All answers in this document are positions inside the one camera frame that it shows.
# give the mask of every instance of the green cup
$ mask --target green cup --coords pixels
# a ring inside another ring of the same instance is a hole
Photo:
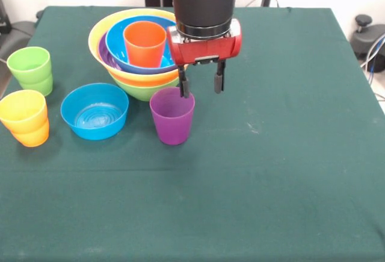
[[[54,79],[52,77],[51,56],[38,46],[30,46],[12,53],[7,66],[23,89],[32,89],[47,96],[51,93]]]

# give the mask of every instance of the yellow cup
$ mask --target yellow cup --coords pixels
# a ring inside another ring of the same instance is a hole
[[[24,146],[42,145],[49,137],[45,97],[36,90],[18,90],[0,101],[0,121]]]

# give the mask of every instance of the blue bowl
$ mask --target blue bowl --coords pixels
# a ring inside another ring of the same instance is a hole
[[[61,103],[60,113],[78,136],[103,140],[123,128],[128,106],[128,96],[121,88],[93,83],[70,92]]]
[[[107,50],[112,55],[113,59],[115,59],[120,68],[123,71],[135,74],[158,74],[176,69],[177,66],[171,57],[170,47],[167,41],[164,48],[161,67],[139,67],[130,64],[127,56],[123,31],[128,25],[136,21],[151,21],[159,24],[165,30],[167,27],[175,25],[174,21],[158,16],[135,16],[123,19],[113,25],[107,32],[106,46]]]

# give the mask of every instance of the black cylinder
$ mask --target black cylinder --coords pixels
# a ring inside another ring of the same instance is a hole
[[[228,32],[235,0],[173,0],[173,5],[180,33],[207,39]]]

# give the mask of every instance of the stacked bowls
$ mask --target stacked bowls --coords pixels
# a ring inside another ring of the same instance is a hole
[[[95,24],[88,37],[88,47],[119,87],[136,99],[149,101],[158,90],[177,86],[178,70],[167,40],[160,67],[130,64],[125,53],[123,31],[137,21],[154,22],[166,29],[175,24],[175,16],[164,10],[149,8],[116,12]]]

